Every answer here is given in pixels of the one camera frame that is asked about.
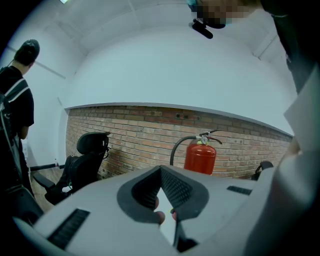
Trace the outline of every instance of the black t-shirt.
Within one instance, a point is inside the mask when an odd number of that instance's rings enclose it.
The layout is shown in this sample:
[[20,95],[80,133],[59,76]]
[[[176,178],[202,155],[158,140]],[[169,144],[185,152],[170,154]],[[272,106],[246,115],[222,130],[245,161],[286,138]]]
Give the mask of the black t-shirt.
[[34,124],[34,98],[21,72],[14,66],[0,70],[0,92],[10,103],[12,126],[19,134],[23,126]]
[[297,93],[319,64],[319,21],[317,1],[261,0],[273,17],[280,41],[286,51],[289,70]]

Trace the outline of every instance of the floor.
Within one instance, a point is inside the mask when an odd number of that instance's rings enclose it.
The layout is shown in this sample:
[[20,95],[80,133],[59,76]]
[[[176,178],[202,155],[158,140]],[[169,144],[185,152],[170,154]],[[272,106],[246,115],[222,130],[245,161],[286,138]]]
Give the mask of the floor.
[[35,179],[33,178],[33,175],[35,173],[41,173],[43,176],[45,176],[52,182],[57,183],[62,175],[62,172],[63,172],[63,169],[55,167],[55,168],[32,171],[30,174],[31,188],[34,193],[35,200],[37,201],[37,203],[40,205],[40,207],[45,213],[48,212],[51,208],[53,208],[54,205],[49,203],[46,200],[45,198],[46,190],[35,181]]

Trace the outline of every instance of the red fire extinguisher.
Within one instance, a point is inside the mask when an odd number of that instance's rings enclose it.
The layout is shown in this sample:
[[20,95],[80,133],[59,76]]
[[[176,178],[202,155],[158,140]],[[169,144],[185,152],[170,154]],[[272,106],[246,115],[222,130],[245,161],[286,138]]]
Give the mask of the red fire extinguisher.
[[211,175],[216,161],[217,151],[209,144],[210,140],[222,142],[210,136],[220,130],[212,130],[199,134],[199,136],[187,136],[180,139],[173,147],[170,156],[170,165],[174,165],[174,157],[177,147],[186,140],[193,140],[186,149],[184,169]]

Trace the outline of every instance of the fire extinguisher hose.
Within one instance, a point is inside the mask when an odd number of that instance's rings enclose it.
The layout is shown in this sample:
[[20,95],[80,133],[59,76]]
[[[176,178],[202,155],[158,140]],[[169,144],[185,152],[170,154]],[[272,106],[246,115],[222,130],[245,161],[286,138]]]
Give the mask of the fire extinguisher hose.
[[178,148],[178,146],[186,141],[186,140],[196,140],[197,137],[196,136],[187,136],[187,137],[184,137],[182,139],[180,139],[173,147],[172,151],[171,151],[171,156],[170,156],[170,165],[173,166],[174,165],[174,158],[175,158],[175,153],[176,153],[176,150]]

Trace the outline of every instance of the white wall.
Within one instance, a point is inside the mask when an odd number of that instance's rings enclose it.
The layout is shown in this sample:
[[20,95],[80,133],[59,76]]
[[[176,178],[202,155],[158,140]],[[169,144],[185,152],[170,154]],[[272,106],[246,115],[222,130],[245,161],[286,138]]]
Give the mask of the white wall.
[[27,20],[17,30],[3,53],[0,65],[7,66],[15,51],[28,39],[36,39],[40,44],[40,54],[36,64],[24,76],[34,100],[34,125],[29,129],[28,165],[42,166],[59,164],[66,160],[66,126],[68,114],[59,102],[84,55],[65,38],[62,31],[56,31],[55,37],[46,29],[36,26],[34,20]]
[[283,113],[293,99],[270,65],[244,46],[179,27],[146,30],[94,50],[63,106],[178,105],[292,134]]

